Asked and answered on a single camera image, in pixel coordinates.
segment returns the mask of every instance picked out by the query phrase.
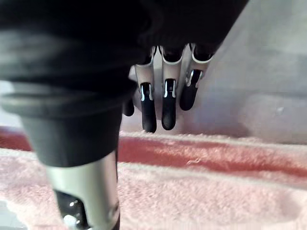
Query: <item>pink towel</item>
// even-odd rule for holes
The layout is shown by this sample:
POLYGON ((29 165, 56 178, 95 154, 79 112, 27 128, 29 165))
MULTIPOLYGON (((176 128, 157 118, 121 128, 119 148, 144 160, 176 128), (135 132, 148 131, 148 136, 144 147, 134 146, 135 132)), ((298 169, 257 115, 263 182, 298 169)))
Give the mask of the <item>pink towel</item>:
MULTIPOLYGON (((122 136, 121 230, 307 229, 306 147, 122 136)), ((36 156, 9 149, 0 156, 8 208, 30 229, 66 229, 36 156)))

